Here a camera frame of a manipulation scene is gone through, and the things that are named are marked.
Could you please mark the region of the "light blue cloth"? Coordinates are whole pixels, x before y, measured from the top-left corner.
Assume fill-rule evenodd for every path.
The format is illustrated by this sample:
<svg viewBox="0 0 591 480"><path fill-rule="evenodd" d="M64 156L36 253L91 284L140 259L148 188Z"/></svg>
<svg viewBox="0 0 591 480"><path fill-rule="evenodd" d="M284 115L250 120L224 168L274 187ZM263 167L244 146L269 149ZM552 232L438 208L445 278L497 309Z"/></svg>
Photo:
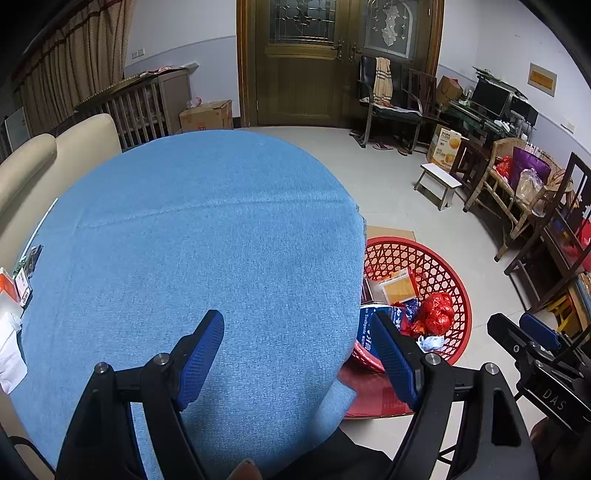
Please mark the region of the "light blue cloth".
<svg viewBox="0 0 591 480"><path fill-rule="evenodd" d="M417 344L424 353L441 352L446 344L444 336L420 336Z"/></svg>

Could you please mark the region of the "red plastic bag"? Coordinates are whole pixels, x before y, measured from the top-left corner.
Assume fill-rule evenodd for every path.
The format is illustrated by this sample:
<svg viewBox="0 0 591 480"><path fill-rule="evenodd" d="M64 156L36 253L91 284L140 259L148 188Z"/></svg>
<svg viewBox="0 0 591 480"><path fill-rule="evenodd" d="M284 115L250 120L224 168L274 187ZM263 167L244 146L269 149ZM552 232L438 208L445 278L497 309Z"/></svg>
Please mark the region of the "red plastic bag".
<svg viewBox="0 0 591 480"><path fill-rule="evenodd" d="M452 327L455 311L453 299L447 292L431 294L420 305L411 331L415 338L420 336L444 336Z"/></svg>

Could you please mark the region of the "orange cardboard box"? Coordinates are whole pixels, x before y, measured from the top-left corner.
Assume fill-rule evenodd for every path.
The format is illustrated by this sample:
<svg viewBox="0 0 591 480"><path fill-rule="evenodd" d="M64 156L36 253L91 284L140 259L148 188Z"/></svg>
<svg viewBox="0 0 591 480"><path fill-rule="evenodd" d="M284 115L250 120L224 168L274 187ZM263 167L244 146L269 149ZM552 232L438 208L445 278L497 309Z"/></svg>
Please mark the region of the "orange cardboard box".
<svg viewBox="0 0 591 480"><path fill-rule="evenodd" d="M370 293L377 303L394 305L418 297L414 272L405 267L394 272L389 278L370 281Z"/></svg>

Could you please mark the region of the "blue orange snack wrappers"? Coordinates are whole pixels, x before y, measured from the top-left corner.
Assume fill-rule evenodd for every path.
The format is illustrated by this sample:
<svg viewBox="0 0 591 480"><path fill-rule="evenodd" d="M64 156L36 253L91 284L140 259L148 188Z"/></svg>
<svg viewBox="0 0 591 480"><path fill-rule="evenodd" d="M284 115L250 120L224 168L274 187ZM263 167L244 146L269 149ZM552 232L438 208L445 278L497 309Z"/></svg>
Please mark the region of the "blue orange snack wrappers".
<svg viewBox="0 0 591 480"><path fill-rule="evenodd" d="M372 302L361 306L360 321L356 341L363 349L377 357L377 347L374 345L372 331L370 330L370 319L377 312L385 313L399 331L403 331L408 325L415 321L420 308L420 301L417 298L394 305Z"/></svg>

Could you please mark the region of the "red plastic mesh basket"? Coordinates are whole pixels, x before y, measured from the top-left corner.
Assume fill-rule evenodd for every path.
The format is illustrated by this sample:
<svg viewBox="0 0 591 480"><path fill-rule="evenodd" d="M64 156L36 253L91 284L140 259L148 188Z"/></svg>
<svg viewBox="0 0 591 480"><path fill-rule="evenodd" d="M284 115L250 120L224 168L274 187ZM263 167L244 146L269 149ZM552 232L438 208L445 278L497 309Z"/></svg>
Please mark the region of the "red plastic mesh basket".
<svg viewBox="0 0 591 480"><path fill-rule="evenodd" d="M455 364L466 350L472 331L472 307L458 274L441 255L413 239L378 236L367 241L363 263L367 280L388 280L404 269L412 274L419 301L439 292L450 295L454 320L445 333L445 343L437 353L449 364ZM349 407L346 419L369 420L408 415L411 410L398 399L382 363L369 350L369 313L370 307L363 306L352 357L339 372L342 383L356 391L356 400Z"/></svg>

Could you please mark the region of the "blue round tablecloth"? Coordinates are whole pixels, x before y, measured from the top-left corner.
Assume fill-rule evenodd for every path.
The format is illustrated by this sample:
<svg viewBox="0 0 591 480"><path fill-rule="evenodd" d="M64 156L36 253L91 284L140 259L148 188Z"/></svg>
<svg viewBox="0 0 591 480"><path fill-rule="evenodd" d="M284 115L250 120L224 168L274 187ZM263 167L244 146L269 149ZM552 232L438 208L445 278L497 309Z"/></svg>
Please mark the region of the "blue round tablecloth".
<svg viewBox="0 0 591 480"><path fill-rule="evenodd" d="M93 367L141 366L221 312L221 347L182 414L213 479L265 476L327 440L355 393L365 223L313 156L245 130L162 138L78 180L42 251L11 400L51 462Z"/></svg>

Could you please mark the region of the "white tissue paper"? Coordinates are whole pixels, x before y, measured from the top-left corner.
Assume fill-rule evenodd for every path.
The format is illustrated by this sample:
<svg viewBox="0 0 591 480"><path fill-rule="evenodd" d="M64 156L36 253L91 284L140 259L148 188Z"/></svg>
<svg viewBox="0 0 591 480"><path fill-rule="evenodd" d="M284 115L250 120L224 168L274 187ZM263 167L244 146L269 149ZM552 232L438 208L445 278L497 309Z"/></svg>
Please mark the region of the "white tissue paper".
<svg viewBox="0 0 591 480"><path fill-rule="evenodd" d="M6 292L0 305L0 381L3 392L10 395L25 378L28 369L18 345L22 329L22 309Z"/></svg>

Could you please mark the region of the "small white labelled packet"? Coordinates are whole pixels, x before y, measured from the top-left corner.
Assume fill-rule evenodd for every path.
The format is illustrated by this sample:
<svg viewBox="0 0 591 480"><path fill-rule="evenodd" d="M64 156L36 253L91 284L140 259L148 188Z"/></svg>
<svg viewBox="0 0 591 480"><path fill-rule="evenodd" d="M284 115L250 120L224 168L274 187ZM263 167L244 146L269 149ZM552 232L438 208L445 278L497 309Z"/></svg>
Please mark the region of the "small white labelled packet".
<svg viewBox="0 0 591 480"><path fill-rule="evenodd" d="M27 308L27 305L32 297L32 288L29 283L29 279L24 269L21 269L14 278L16 290L19 295L20 306L23 309Z"/></svg>

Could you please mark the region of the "orange printed carton box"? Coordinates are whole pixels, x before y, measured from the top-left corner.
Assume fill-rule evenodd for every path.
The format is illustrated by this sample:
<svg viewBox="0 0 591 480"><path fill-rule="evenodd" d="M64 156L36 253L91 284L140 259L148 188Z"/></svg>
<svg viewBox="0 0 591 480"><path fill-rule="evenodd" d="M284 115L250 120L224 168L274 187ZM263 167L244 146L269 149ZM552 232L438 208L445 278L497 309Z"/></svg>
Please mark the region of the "orange printed carton box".
<svg viewBox="0 0 591 480"><path fill-rule="evenodd" d="M438 124L427 153L427 161L434 163L444 171L450 172L463 135L441 124Z"/></svg>

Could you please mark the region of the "beige leather sofa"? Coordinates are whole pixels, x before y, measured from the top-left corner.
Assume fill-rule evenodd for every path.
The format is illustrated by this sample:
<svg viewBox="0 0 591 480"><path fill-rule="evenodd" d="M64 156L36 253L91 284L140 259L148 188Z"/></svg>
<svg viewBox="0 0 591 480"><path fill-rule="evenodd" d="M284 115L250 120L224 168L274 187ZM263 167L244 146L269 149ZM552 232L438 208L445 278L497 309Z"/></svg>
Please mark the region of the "beige leather sofa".
<svg viewBox="0 0 591 480"><path fill-rule="evenodd" d="M52 202L121 153L112 117L94 115L54 137L38 135L1 164L1 266L17 261Z"/></svg>

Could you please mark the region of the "wooden slatted radiator cover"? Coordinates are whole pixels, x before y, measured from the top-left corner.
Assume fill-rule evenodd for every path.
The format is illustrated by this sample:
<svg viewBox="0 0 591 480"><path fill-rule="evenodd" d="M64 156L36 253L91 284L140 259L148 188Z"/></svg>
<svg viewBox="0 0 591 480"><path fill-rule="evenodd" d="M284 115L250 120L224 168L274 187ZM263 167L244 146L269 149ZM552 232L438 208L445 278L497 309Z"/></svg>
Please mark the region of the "wooden slatted radiator cover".
<svg viewBox="0 0 591 480"><path fill-rule="evenodd" d="M110 115L121 148L128 150L179 133L179 115L190 99L189 70L163 67L126 78L88 97L74 108L73 119Z"/></svg>

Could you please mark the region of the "dark chair with striped cloth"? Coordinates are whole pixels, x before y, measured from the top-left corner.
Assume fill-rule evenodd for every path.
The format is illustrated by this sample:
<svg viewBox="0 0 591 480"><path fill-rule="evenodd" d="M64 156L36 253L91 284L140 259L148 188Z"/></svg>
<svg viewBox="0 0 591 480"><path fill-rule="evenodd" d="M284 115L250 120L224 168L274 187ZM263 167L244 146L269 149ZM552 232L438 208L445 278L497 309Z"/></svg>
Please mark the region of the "dark chair with striped cloth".
<svg viewBox="0 0 591 480"><path fill-rule="evenodd" d="M360 59L358 96L368 113L363 133L352 133L365 148L370 141L373 121L386 119L406 126L409 137L396 134L399 152L409 155L418 145L422 126L433 115L437 79L386 57L363 55Z"/></svg>

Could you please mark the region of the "brown wooden double door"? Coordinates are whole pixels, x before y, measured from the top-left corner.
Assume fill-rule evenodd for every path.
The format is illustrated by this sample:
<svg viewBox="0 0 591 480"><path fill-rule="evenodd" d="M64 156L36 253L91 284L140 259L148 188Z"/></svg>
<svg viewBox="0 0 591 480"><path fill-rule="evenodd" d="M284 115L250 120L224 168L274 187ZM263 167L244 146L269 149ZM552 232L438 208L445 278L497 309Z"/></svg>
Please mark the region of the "brown wooden double door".
<svg viewBox="0 0 591 480"><path fill-rule="evenodd" d="M394 87L435 75L441 1L239 1L242 126L348 127L366 115L363 62L390 61Z"/></svg>

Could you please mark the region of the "beige curtain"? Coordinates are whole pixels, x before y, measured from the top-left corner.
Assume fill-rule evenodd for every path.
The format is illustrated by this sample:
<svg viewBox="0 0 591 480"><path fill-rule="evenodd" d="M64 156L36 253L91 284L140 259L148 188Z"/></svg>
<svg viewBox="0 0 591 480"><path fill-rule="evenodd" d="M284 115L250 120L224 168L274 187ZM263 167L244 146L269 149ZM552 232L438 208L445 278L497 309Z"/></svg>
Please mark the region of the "beige curtain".
<svg viewBox="0 0 591 480"><path fill-rule="evenodd" d="M12 88L32 134L54 129L123 79L134 8L130 0L83 1L25 55Z"/></svg>

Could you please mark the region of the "cardboard box by wall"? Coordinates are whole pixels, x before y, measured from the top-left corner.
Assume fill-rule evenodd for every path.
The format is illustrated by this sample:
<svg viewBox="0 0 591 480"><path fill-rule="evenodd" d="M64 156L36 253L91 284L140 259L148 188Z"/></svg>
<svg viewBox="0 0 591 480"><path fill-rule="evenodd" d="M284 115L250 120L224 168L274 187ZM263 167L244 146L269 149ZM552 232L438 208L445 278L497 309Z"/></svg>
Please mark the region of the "cardboard box by wall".
<svg viewBox="0 0 591 480"><path fill-rule="evenodd" d="M183 133L205 130L232 130L230 100L214 101L185 109L179 114Z"/></svg>

